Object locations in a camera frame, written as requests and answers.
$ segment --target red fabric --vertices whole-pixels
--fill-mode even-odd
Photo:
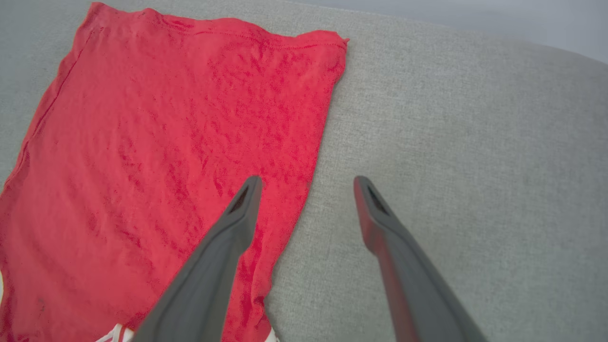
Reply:
[[[0,197],[1,340],[137,329],[249,175],[264,181],[224,341],[263,341],[346,41],[93,3]]]

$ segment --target clothing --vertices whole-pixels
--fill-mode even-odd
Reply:
[[[0,339],[136,330],[244,180],[264,181],[223,341],[264,341],[347,41],[93,3],[0,195]]]

